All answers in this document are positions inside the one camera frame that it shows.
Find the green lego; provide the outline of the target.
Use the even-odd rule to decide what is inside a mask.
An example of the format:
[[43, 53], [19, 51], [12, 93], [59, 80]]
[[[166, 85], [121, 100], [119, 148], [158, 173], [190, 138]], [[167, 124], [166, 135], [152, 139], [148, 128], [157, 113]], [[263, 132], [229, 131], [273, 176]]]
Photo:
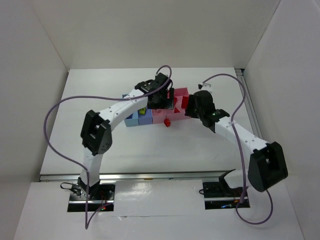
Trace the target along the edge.
[[141, 108], [141, 109], [138, 110], [138, 114], [139, 114], [140, 116], [145, 116], [146, 113], [147, 113], [147, 108], [146, 108], [146, 107]]

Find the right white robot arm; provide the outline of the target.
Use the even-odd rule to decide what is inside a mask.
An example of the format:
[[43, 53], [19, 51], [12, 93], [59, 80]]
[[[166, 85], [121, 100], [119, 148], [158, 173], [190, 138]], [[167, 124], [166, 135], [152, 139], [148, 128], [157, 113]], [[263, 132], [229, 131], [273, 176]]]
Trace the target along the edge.
[[245, 161], [249, 161], [245, 176], [258, 192], [264, 192], [288, 177], [288, 168], [282, 146], [258, 138], [231, 119], [223, 109], [216, 109], [212, 94], [200, 90], [188, 97], [185, 115], [200, 119], [212, 132], [235, 146], [241, 145]]

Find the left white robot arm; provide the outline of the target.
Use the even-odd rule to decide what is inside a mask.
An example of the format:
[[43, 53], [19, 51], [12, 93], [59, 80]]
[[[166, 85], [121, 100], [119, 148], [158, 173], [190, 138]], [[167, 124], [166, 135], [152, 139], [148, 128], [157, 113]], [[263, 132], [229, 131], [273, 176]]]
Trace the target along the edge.
[[85, 170], [81, 172], [78, 184], [89, 198], [98, 191], [102, 158], [112, 146], [112, 131], [118, 124], [145, 107], [162, 110], [173, 106], [173, 81], [158, 73], [154, 79], [138, 83], [121, 101], [99, 112], [90, 110], [86, 113], [80, 133]]

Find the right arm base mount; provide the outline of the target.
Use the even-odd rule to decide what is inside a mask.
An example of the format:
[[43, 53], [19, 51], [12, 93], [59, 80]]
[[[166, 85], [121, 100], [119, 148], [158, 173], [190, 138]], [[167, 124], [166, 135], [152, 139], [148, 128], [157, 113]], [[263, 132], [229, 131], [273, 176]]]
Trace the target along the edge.
[[226, 182], [226, 176], [235, 170], [229, 170], [218, 177], [216, 181], [207, 181], [202, 183], [202, 189], [198, 191], [204, 197], [204, 206], [206, 210], [217, 209], [235, 209], [250, 208], [248, 194], [246, 193], [242, 203], [240, 197], [243, 187], [230, 187]]

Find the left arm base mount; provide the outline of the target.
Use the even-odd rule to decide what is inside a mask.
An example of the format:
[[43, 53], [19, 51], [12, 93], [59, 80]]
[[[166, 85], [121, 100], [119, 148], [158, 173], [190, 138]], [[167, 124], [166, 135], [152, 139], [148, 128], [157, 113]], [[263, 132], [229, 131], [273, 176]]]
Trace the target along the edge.
[[[77, 184], [62, 182], [60, 188], [70, 193], [67, 207], [69, 213], [85, 212], [86, 194]], [[88, 200], [88, 212], [95, 212], [98, 208], [101, 208], [101, 212], [113, 212], [115, 189], [114, 183], [101, 184], [97, 193]]]

